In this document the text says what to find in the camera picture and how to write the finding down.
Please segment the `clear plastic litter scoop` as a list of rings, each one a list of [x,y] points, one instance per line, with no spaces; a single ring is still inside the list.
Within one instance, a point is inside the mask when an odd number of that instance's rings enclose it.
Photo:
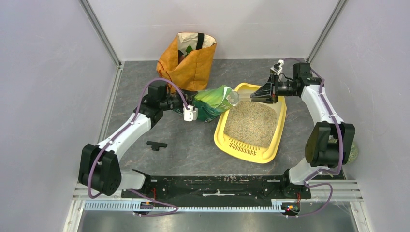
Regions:
[[[239,93],[231,90],[225,97],[231,106],[237,106],[240,101],[251,101],[250,93]]]

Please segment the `green cat litter bag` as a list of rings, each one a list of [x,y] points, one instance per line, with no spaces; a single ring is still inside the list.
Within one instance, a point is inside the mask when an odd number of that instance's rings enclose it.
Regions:
[[[222,85],[219,88],[198,91],[182,90],[188,105],[197,110],[196,120],[210,122],[239,103],[239,94]]]

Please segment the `yellow litter box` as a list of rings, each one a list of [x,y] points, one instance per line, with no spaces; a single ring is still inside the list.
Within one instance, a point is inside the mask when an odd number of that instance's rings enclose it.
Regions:
[[[241,83],[235,91],[253,93],[259,87]],[[215,145],[223,152],[249,162],[269,163],[278,151],[287,105],[284,97],[275,104],[240,101],[221,114],[214,133]]]

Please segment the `orange paper shopping bag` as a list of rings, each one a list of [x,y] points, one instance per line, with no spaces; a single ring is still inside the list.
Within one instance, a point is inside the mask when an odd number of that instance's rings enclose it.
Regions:
[[[180,32],[156,65],[159,77],[184,90],[206,89],[217,40],[205,33]]]

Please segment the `black bag clip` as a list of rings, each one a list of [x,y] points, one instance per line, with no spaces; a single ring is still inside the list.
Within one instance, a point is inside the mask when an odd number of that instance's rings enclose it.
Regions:
[[[160,148],[166,148],[168,146],[167,143],[161,142],[154,142],[154,141],[147,141],[146,144],[151,147],[153,151],[159,151]]]

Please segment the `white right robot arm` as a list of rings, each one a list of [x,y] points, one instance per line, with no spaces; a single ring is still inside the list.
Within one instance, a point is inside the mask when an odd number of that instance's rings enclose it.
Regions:
[[[310,63],[294,64],[292,78],[281,80],[283,65],[284,61],[279,60],[270,69],[267,82],[250,99],[273,104],[280,96],[300,97],[312,117],[314,128],[305,146],[305,157],[287,170],[288,179],[279,184],[280,194],[290,198],[298,192],[298,185],[308,184],[319,174],[340,174],[349,159],[355,126],[336,113],[326,95],[324,79],[312,70]]]

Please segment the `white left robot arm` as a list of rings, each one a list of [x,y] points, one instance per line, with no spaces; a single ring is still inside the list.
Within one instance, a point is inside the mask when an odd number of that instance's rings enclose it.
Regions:
[[[150,81],[127,121],[97,145],[87,144],[82,149],[78,181],[87,187],[88,196],[95,199],[101,194],[111,196],[117,190],[133,189],[139,197],[147,197],[152,190],[149,176],[140,171],[123,171],[119,162],[165,111],[181,109],[185,121],[196,120],[198,110],[192,103],[197,94],[181,90],[164,78]]]

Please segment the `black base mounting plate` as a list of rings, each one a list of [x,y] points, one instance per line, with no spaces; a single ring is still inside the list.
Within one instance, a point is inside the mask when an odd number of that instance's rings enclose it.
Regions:
[[[310,189],[282,175],[151,175],[140,193],[175,206],[268,206],[310,199]]]

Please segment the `green netted melon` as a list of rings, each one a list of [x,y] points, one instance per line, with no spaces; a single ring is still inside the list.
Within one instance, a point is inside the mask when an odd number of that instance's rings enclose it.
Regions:
[[[332,135],[329,136],[329,143],[336,144],[337,142],[338,140],[336,138],[334,138]],[[346,164],[354,162],[357,159],[358,154],[359,154],[359,151],[358,151],[356,142],[353,141]]]

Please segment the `aluminium slotted rail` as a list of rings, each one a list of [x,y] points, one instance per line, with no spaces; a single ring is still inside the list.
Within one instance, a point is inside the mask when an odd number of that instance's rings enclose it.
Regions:
[[[148,212],[162,213],[172,212],[174,207],[160,205],[155,203],[148,205],[149,201],[144,199],[131,200],[86,200],[84,203],[85,210],[91,211],[131,211],[131,212]],[[285,213],[290,212],[290,201],[272,200],[268,206],[178,206],[178,212],[272,212]]]

